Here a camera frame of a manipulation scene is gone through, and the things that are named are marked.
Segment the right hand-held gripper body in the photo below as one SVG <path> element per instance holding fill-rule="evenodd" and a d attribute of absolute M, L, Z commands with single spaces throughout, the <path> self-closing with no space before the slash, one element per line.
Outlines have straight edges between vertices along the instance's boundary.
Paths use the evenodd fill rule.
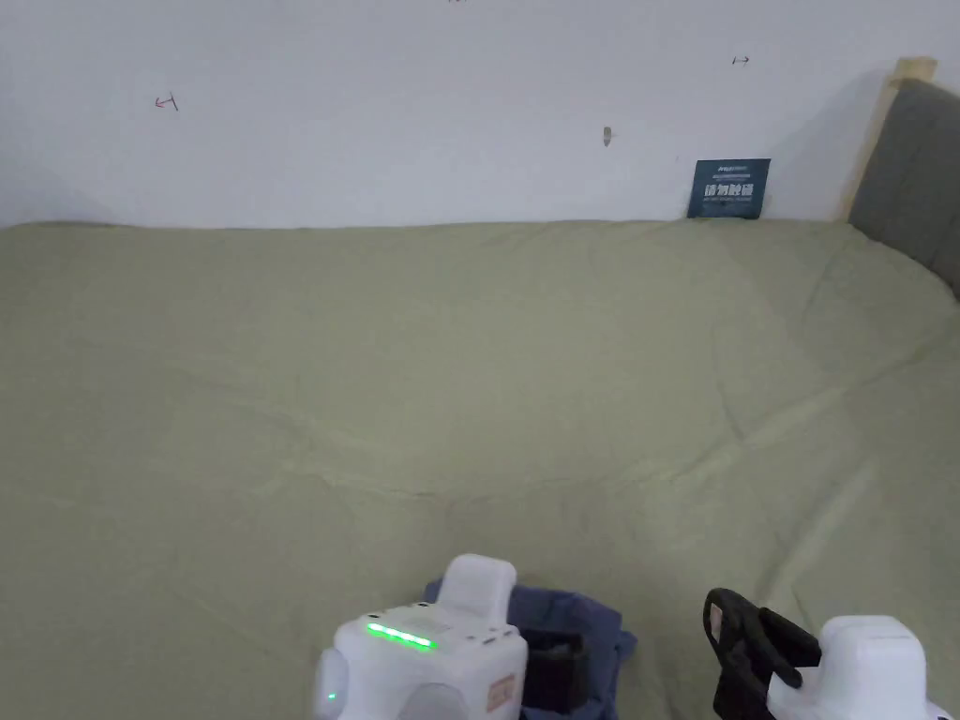
<path fill-rule="evenodd" d="M 951 719 L 927 697 L 923 645 L 891 616 L 839 616 L 817 638 L 821 656 L 794 689 L 771 677 L 774 719 Z"/>

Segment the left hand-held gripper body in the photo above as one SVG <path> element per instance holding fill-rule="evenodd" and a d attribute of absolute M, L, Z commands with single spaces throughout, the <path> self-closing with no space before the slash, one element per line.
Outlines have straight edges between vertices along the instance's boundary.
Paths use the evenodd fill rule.
<path fill-rule="evenodd" d="M 569 714 L 590 697 L 578 634 L 508 621 L 517 571 L 505 560 L 452 560 L 437 598 L 342 624 L 317 664 L 316 719 L 527 719 Z"/>

